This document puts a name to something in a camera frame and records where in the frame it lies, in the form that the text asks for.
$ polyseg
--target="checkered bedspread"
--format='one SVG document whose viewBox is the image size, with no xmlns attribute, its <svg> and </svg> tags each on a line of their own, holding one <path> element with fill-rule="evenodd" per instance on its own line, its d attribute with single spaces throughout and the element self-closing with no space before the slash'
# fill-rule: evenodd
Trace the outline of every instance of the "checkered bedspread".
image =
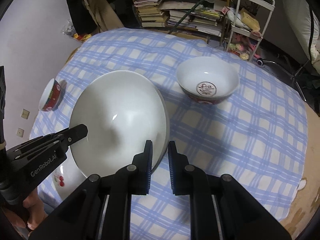
<svg viewBox="0 0 320 240">
<path fill-rule="evenodd" d="M 220 58 L 239 72 L 239 89 L 217 106 L 193 102 L 176 82 L 176 67 L 199 56 Z M 308 140 L 303 101 L 262 69 L 201 40 L 125 28 L 95 35 L 58 74 L 58 82 L 67 82 L 63 100 L 56 111 L 39 112 L 30 137 L 68 127 L 82 91 L 119 69 L 141 73 L 158 87 L 170 115 L 170 139 L 191 164 L 212 175 L 231 174 L 278 220 L 286 217 Z M 61 201 L 51 177 L 39 190 Z M 132 198 L 131 239 L 188 239 L 189 224 L 188 197 L 172 194 L 165 155 L 149 195 Z"/>
</svg>

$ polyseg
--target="wall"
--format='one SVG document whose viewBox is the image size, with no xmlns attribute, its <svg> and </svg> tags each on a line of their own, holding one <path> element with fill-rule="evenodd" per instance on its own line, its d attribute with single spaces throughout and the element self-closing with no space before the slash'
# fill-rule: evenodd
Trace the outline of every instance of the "wall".
<svg viewBox="0 0 320 240">
<path fill-rule="evenodd" d="M 66 0 L 14 0 L 0 21 L 0 65 L 4 65 L 7 149 L 28 140 L 48 81 L 80 42 L 60 33 L 70 18 Z M 27 120 L 22 109 L 30 111 Z M 23 138 L 16 135 L 24 129 Z"/>
<path fill-rule="evenodd" d="M 264 34 L 264 38 L 288 53 L 300 64 L 305 63 L 308 59 L 304 53 L 298 39 L 296 38 L 288 19 L 284 13 L 283 1 L 275 0 L 276 7 L 273 11 L 269 25 Z M 265 8 L 261 8 L 257 13 L 257 20 L 260 23 L 265 23 L 268 18 L 269 11 Z"/>
</svg>

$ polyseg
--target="white wall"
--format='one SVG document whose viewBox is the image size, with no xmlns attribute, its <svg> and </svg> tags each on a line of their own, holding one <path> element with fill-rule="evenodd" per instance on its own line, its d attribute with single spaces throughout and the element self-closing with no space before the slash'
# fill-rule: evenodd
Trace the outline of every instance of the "white wall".
<svg viewBox="0 0 320 240">
<path fill-rule="evenodd" d="M 0 65 L 4 65 L 7 149 L 28 140 L 48 81 L 80 42 L 60 33 L 70 18 L 66 0 L 14 0 L 0 21 Z M 22 109 L 30 111 L 27 120 Z M 23 138 L 16 135 L 24 129 Z"/>
</svg>

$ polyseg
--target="bowl with red pattern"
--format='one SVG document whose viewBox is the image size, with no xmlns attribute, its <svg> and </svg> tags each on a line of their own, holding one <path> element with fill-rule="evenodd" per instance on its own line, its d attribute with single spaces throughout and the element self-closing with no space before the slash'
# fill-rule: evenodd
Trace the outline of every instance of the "bowl with red pattern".
<svg viewBox="0 0 320 240">
<path fill-rule="evenodd" d="M 54 78 L 52 78 L 45 87 L 39 101 L 39 110 L 51 111 L 57 106 L 60 98 L 61 87 Z"/>
<path fill-rule="evenodd" d="M 210 105 L 226 100 L 240 84 L 237 70 L 215 57 L 194 57 L 182 62 L 177 68 L 177 81 L 191 99 Z"/>
</svg>

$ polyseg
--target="white bowl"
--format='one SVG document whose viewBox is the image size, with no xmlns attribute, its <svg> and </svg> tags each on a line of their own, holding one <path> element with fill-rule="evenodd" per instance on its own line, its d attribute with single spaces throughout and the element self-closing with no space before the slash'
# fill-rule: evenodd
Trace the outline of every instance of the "white bowl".
<svg viewBox="0 0 320 240">
<path fill-rule="evenodd" d="M 240 83 L 238 72 L 214 57 L 195 57 L 177 68 L 182 90 L 199 103 L 218 104 L 227 99 Z"/>
<path fill-rule="evenodd" d="M 84 174 L 108 176 L 131 164 L 152 140 L 152 168 L 161 161 L 169 141 L 169 117 L 159 90 L 146 77 L 118 70 L 94 80 L 78 98 L 70 127 L 85 124 L 86 138 L 71 145 Z"/>
</svg>

